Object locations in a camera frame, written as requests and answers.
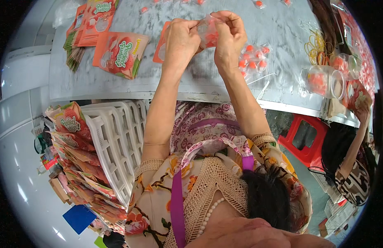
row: red plastic stool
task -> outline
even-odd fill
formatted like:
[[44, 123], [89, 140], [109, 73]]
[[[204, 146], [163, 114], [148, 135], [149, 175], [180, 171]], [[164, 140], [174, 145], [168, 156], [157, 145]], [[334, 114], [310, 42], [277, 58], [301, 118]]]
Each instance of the red plastic stool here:
[[[328, 126], [325, 125], [319, 118], [312, 116], [304, 116], [299, 114], [293, 114], [293, 122], [291, 128], [289, 128], [288, 134], [286, 137], [279, 136], [278, 143], [283, 145], [288, 149], [298, 160], [300, 160], [305, 166], [318, 166], [322, 168], [321, 165], [321, 148], [324, 142], [326, 132], [328, 131]], [[296, 135], [296, 132], [299, 128], [300, 123], [304, 120], [312, 127], [317, 130], [317, 136], [314, 138], [313, 144], [311, 147], [304, 146], [302, 150], [299, 150], [292, 144], [292, 141]]]

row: pearl necklace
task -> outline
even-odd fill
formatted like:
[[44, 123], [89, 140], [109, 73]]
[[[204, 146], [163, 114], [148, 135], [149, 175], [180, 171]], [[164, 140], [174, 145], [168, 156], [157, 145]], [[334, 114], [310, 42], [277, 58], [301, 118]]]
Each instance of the pearl necklace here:
[[201, 236], [201, 234], [204, 233], [205, 226], [208, 224], [208, 221], [209, 221], [209, 217], [211, 216], [211, 214], [212, 214], [212, 212], [214, 211], [214, 209], [218, 206], [218, 204], [221, 203], [221, 202], [223, 202], [223, 201], [224, 201], [224, 198], [222, 197], [221, 199], [217, 200], [217, 201], [212, 205], [212, 207], [208, 210], [208, 213], [207, 213], [207, 215], [205, 216], [202, 225], [200, 226], [200, 230], [198, 230], [197, 237]]

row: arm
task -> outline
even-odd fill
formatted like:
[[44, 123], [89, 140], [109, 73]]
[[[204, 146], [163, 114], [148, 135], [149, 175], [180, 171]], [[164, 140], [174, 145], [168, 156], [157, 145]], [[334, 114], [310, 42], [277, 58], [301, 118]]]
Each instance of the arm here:
[[358, 150], [365, 138], [365, 133], [368, 128], [368, 123], [370, 119], [370, 107], [367, 101], [364, 101], [363, 104], [360, 105], [361, 108], [357, 110], [355, 115], [360, 120], [360, 127], [355, 135], [353, 142], [351, 143], [350, 148], [348, 149], [346, 156], [340, 165], [340, 173], [343, 178], [348, 178], [351, 171], [353, 170], [353, 166], [355, 164], [355, 159], [357, 158]]
[[169, 155], [180, 78], [201, 41], [197, 24], [198, 21], [174, 19], [165, 32], [165, 61], [159, 86], [147, 114], [142, 162], [149, 159], [164, 160]]
[[271, 133], [262, 108], [238, 69], [238, 57], [247, 41], [243, 21], [230, 11], [219, 11], [211, 15], [224, 21], [215, 24], [219, 39], [214, 59], [243, 134], [252, 139], [255, 135]]

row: cardboard box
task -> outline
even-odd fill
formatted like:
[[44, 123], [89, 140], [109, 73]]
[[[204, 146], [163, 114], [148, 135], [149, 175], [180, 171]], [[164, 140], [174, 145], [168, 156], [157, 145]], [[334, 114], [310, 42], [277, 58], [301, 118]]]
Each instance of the cardboard box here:
[[63, 189], [61, 183], [59, 182], [59, 179], [53, 178], [53, 179], [48, 180], [48, 182], [50, 183], [50, 185], [51, 185], [52, 189], [55, 191], [55, 193], [57, 193], [57, 196], [60, 198], [60, 200], [63, 203], [65, 203], [65, 202], [69, 203], [69, 197], [66, 195], [66, 192]]

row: person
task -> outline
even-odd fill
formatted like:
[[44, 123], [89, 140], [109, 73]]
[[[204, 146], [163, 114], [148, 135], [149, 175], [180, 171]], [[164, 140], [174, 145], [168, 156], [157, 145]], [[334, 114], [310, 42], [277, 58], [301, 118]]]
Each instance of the person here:
[[364, 142], [370, 120], [365, 99], [355, 112], [360, 121], [357, 131], [351, 126], [331, 123], [322, 144], [322, 164], [329, 185], [355, 206], [365, 204], [376, 166], [372, 150]]
[[126, 243], [124, 243], [124, 236], [118, 232], [112, 232], [109, 230], [105, 230], [103, 234], [103, 243], [107, 248], [122, 248], [128, 247]]
[[135, 247], [334, 247], [303, 234], [310, 193], [279, 150], [238, 69], [247, 41], [241, 18], [211, 13], [214, 62], [232, 104], [177, 102], [181, 76], [199, 51], [199, 21], [174, 19], [145, 125], [142, 163], [125, 223]]

